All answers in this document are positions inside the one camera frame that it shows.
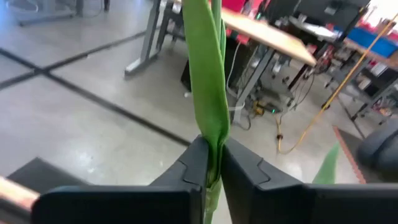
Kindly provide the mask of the blue storage bin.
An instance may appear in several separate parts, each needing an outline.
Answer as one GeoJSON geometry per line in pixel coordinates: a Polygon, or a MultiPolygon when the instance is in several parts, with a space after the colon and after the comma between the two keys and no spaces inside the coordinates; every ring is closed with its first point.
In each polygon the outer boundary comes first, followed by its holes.
{"type": "MultiPolygon", "coordinates": [[[[360,27],[353,28],[347,35],[347,38],[366,48],[373,43],[376,37],[377,35],[375,33],[360,27]]],[[[372,52],[377,53],[385,58],[389,58],[397,50],[398,44],[387,39],[386,37],[380,37],[371,48],[372,52]]]]}

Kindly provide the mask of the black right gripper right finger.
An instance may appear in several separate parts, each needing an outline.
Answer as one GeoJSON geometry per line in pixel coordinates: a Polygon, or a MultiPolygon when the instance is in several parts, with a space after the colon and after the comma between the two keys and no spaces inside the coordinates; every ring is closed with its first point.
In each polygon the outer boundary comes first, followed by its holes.
{"type": "Polygon", "coordinates": [[[232,138],[221,178],[233,224],[398,224],[398,184],[306,184],[232,138]]]}

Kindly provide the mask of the wooden desk with grey legs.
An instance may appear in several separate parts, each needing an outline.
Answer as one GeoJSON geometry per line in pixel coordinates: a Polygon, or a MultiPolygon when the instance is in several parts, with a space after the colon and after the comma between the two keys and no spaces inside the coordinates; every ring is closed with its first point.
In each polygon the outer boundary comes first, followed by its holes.
{"type": "MultiPolygon", "coordinates": [[[[141,56],[125,68],[124,75],[131,76],[142,70],[150,64],[150,61],[157,56],[150,53],[156,23],[159,17],[160,0],[155,0],[147,24],[146,34],[144,38],[144,45],[142,47],[141,56]]],[[[273,28],[260,21],[250,19],[248,16],[233,12],[229,9],[221,9],[221,18],[225,26],[242,35],[250,37],[252,40],[259,42],[268,47],[268,50],[261,58],[259,64],[254,70],[254,73],[249,77],[249,81],[244,88],[239,92],[236,107],[233,109],[232,123],[238,124],[241,119],[240,106],[244,106],[246,98],[249,96],[254,85],[261,77],[263,71],[270,67],[271,58],[275,53],[284,54],[295,60],[303,62],[311,67],[315,66],[315,57],[305,48],[303,42],[298,38],[283,32],[279,29],[273,28]]]]}

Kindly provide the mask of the grey desk frame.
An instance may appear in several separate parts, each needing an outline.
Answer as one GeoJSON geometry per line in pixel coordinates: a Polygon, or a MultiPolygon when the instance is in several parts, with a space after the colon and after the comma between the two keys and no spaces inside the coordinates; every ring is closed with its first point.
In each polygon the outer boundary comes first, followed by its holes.
{"type": "Polygon", "coordinates": [[[98,0],[99,11],[94,15],[85,14],[90,0],[0,0],[11,12],[19,26],[37,22],[55,21],[73,17],[92,18],[108,12],[111,0],[98,0]]]}

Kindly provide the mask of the dark red artificial tulip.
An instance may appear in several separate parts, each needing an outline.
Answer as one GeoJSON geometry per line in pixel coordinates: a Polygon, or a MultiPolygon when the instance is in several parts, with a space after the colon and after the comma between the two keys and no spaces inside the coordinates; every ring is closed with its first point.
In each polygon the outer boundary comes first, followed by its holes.
{"type": "Polygon", "coordinates": [[[209,145],[204,224],[212,224],[221,192],[221,159],[229,136],[221,0],[182,0],[195,119],[209,145]]]}

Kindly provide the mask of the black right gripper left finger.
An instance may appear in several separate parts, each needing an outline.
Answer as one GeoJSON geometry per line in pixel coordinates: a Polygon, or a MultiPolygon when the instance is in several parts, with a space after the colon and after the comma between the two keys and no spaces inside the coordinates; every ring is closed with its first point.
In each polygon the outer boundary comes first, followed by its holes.
{"type": "Polygon", "coordinates": [[[209,145],[198,136],[149,185],[57,187],[33,204],[31,224],[203,224],[209,145]]]}

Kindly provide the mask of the power strip with green light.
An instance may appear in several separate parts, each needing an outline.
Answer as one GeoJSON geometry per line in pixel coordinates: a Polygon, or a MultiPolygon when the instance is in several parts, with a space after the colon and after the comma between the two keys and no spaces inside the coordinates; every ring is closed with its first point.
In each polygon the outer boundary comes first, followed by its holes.
{"type": "Polygon", "coordinates": [[[271,102],[263,102],[255,100],[253,102],[253,112],[255,115],[263,115],[265,112],[276,114],[280,113],[282,110],[271,102]]]}

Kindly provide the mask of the dark grey padded seat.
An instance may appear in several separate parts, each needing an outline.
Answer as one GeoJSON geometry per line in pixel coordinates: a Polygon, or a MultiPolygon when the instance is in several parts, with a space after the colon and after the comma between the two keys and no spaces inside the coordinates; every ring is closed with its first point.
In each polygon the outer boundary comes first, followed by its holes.
{"type": "Polygon", "coordinates": [[[364,138],[356,155],[370,169],[398,175],[398,118],[390,119],[364,138]]]}

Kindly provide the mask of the black mat with orange edge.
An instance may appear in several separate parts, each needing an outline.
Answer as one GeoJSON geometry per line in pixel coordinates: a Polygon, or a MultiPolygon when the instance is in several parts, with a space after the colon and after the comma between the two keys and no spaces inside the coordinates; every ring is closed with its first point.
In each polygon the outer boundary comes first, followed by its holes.
{"type": "Polygon", "coordinates": [[[368,168],[359,162],[357,157],[358,147],[362,140],[356,136],[348,133],[337,126],[333,126],[333,130],[338,139],[338,142],[349,160],[353,172],[355,173],[360,184],[370,183],[395,183],[398,184],[398,177],[391,175],[384,175],[374,169],[368,168]]]}

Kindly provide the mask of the red storage bin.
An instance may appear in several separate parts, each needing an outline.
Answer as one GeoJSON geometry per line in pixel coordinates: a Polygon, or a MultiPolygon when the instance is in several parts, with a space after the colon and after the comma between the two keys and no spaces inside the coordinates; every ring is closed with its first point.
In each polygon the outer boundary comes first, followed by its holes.
{"type": "Polygon", "coordinates": [[[261,34],[261,29],[267,27],[267,22],[256,20],[251,7],[244,12],[246,3],[246,0],[222,0],[221,18],[226,36],[245,45],[250,40],[265,44],[265,35],[261,34]]]}

